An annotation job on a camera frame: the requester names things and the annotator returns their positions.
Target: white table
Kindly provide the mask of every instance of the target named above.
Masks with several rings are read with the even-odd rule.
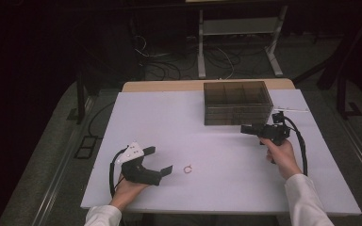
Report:
[[[298,89],[270,89],[275,107],[307,109]],[[361,211],[330,154],[311,113],[286,112],[301,131],[314,181],[325,211],[333,216]],[[204,213],[274,215],[288,212],[284,179],[266,159],[266,147],[240,126],[204,126],[201,90],[122,92],[119,94],[81,207],[107,204],[109,164],[132,141],[156,146],[143,166],[173,173],[160,186],[146,188],[127,211],[143,213]],[[302,166],[299,143],[289,140]],[[192,173],[183,171],[191,165]],[[115,178],[121,171],[115,169]]]

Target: small ring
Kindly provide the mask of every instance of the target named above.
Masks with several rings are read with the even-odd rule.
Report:
[[[192,166],[189,165],[189,166],[187,166],[187,167],[184,167],[184,172],[185,172],[185,173],[190,173],[190,172],[192,172]]]

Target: white sleeve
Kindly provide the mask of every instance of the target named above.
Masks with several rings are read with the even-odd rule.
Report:
[[[287,179],[285,184],[289,212],[294,226],[334,225],[327,217],[313,182],[303,174]]]
[[[122,212],[112,206],[94,206],[86,216],[85,226],[117,226],[122,219]]]

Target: right hand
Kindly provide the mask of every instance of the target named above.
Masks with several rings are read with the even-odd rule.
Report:
[[[285,139],[280,146],[276,146],[271,140],[260,137],[260,141],[267,146],[267,160],[274,161],[284,179],[295,174],[302,174],[301,169],[296,163],[295,154],[293,152],[292,144],[289,140]]]
[[[114,193],[110,205],[117,207],[120,211],[123,211],[129,203],[137,198],[143,189],[149,186],[146,184],[129,182],[125,180],[122,174],[120,174],[119,181],[119,185],[117,186],[116,193]]]

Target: transparent box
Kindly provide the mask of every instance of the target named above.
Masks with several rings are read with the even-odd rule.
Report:
[[[267,123],[272,99],[263,81],[204,83],[205,125]]]

